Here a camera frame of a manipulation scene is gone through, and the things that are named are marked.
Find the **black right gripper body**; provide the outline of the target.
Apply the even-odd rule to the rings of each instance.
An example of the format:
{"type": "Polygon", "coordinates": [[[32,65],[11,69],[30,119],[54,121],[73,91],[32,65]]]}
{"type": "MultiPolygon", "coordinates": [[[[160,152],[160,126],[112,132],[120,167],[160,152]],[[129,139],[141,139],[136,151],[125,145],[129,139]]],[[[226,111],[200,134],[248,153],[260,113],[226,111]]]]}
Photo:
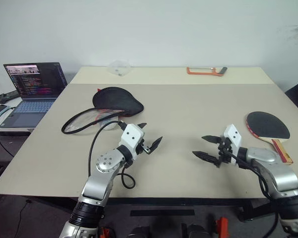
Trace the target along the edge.
{"type": "Polygon", "coordinates": [[[228,137],[220,137],[219,138],[219,145],[218,145],[218,155],[219,155],[219,166],[222,163],[226,164],[235,164],[235,158],[232,156],[232,142],[228,137]]]}

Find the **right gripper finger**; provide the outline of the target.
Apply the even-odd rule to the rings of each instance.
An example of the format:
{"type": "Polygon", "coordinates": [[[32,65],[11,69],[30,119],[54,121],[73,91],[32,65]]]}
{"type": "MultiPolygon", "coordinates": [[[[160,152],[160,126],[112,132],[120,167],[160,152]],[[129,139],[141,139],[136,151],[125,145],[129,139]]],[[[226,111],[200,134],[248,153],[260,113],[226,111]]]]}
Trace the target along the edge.
{"type": "Polygon", "coordinates": [[[217,159],[214,156],[209,155],[208,153],[202,152],[202,151],[193,151],[192,152],[196,157],[198,157],[199,159],[209,162],[213,165],[215,165],[216,167],[220,166],[220,161],[219,159],[217,159]]]}
{"type": "Polygon", "coordinates": [[[210,143],[222,143],[222,138],[219,136],[205,135],[205,136],[202,136],[202,139],[210,143]]]}

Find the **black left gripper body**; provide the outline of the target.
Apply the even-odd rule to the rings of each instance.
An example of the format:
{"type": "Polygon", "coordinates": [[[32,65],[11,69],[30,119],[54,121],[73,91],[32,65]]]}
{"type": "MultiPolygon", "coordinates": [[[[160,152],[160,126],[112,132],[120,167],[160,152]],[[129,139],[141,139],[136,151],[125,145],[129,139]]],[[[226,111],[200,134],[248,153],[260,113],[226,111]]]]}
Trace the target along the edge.
{"type": "Polygon", "coordinates": [[[142,139],[139,144],[136,147],[136,154],[139,155],[141,153],[147,153],[150,154],[151,153],[151,149],[145,144],[145,140],[142,139]]]}

